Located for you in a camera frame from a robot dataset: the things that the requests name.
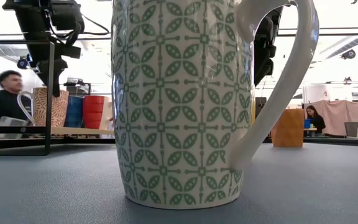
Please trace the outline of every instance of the black metal frame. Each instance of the black metal frame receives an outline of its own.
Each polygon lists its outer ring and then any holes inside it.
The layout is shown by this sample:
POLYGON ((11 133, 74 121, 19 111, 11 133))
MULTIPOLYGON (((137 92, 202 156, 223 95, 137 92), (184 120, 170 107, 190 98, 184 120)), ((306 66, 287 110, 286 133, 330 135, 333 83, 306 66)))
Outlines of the black metal frame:
POLYGON ((42 139, 3 139, 0 140, 0 149, 18 148, 28 146, 45 146, 42 152, 23 153, 17 154, 16 151, 4 151, 0 156, 47 156, 50 154, 50 147, 56 144, 114 144, 115 139, 81 139, 71 138, 65 136, 64 138, 51 137, 51 120, 52 120, 52 93, 53 93, 53 69, 55 58, 55 44, 49 41, 28 41, 28 40, 0 40, 0 44, 11 45, 49 45, 49 71, 48 71, 48 85, 47 85, 47 114, 46 114, 46 127, 39 126, 0 126, 0 134, 44 134, 42 139))

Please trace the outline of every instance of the camera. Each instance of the camera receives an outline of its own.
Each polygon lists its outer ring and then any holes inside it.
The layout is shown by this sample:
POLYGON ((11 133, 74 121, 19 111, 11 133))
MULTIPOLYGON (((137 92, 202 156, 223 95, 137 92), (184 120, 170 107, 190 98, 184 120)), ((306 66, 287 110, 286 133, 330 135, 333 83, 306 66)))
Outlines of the camera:
POLYGON ((26 57, 21 56, 19 61, 17 62, 17 67, 19 69, 27 69, 27 66, 29 65, 26 57))
POLYGON ((356 56, 356 52, 354 50, 348 50, 347 52, 343 53, 341 55, 341 59, 354 59, 354 57, 356 56))

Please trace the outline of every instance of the pink curtain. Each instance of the pink curtain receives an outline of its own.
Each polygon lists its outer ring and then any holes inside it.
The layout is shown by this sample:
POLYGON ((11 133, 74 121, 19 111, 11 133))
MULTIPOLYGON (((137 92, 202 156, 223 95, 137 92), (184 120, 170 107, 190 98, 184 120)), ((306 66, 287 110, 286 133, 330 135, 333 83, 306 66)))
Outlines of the pink curtain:
POLYGON ((323 133, 345 136, 344 123, 358 122, 358 102, 346 100, 328 102, 322 100, 305 104, 305 117, 307 117, 306 109, 309 105, 313 105, 318 114, 324 118, 326 128, 323 129, 323 133))

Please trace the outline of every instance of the desk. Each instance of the desk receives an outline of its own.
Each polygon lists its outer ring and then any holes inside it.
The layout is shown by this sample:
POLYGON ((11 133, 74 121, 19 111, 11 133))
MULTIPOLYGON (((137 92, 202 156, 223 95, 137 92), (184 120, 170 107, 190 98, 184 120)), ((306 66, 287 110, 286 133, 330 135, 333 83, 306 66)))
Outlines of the desk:
MULTIPOLYGON (((27 133, 26 129, 29 128, 44 128, 45 127, 34 127, 34 126, 0 126, 0 129, 23 129, 23 132, 18 133, 27 133)), ((90 128, 67 128, 67 127, 51 127, 51 134, 114 134, 114 131, 110 130, 100 130, 100 129, 90 129, 90 128)))
POLYGON ((317 128, 304 128, 304 131, 317 131, 317 128))
POLYGON ((52 150, 46 157, 0 157, 0 224, 358 223, 358 147, 263 144, 239 199, 190 211, 126 199, 114 146, 52 150))

